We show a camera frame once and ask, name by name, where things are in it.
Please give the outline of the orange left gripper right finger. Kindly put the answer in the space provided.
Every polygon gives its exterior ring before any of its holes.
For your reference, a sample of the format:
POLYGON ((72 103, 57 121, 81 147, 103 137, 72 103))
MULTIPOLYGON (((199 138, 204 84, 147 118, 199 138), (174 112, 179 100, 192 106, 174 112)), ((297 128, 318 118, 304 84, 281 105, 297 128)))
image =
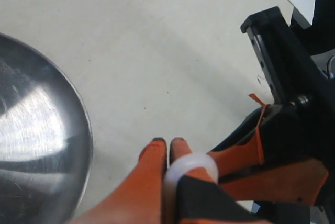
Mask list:
MULTIPOLYGON (((192 153, 186 140, 175 138, 170 145, 170 166, 192 153)), ((176 190, 165 192, 162 200, 163 223, 261 223, 235 202, 214 182, 204 168, 187 172, 176 190)))

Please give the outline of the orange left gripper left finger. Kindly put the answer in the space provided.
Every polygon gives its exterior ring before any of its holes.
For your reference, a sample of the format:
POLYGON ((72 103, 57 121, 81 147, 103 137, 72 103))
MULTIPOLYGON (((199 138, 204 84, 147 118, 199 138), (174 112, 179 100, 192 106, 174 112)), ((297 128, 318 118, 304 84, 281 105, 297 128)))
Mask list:
POLYGON ((162 183, 167 146, 154 138, 141 151, 135 168, 102 202, 70 223, 161 223, 162 183))

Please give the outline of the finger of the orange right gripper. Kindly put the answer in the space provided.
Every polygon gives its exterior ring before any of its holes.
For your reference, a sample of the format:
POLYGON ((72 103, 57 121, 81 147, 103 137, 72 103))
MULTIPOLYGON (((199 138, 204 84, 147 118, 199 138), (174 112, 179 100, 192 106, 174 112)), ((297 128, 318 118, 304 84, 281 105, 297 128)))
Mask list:
POLYGON ((221 183, 237 201, 271 201, 314 205, 328 178, 328 170, 317 160, 306 160, 221 183))
POLYGON ((208 153, 221 172, 313 158, 327 165, 327 108, 264 105, 208 153))

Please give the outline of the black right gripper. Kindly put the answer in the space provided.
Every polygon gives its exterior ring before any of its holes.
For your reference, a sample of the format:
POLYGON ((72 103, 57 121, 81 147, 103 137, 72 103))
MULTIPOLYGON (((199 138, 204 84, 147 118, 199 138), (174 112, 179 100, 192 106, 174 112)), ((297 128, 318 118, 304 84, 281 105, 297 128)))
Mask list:
POLYGON ((240 30, 252 43, 276 103, 305 95, 315 104, 327 105, 327 81, 278 7, 248 16, 240 30))

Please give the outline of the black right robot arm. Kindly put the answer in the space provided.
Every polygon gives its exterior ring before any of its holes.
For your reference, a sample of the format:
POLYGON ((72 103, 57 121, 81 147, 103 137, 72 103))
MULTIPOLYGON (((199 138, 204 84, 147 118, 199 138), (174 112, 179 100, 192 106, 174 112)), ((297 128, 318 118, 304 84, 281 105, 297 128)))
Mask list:
POLYGON ((278 7, 241 25, 274 98, 210 156, 235 200, 318 206, 334 200, 334 0, 314 0, 309 27, 278 7))

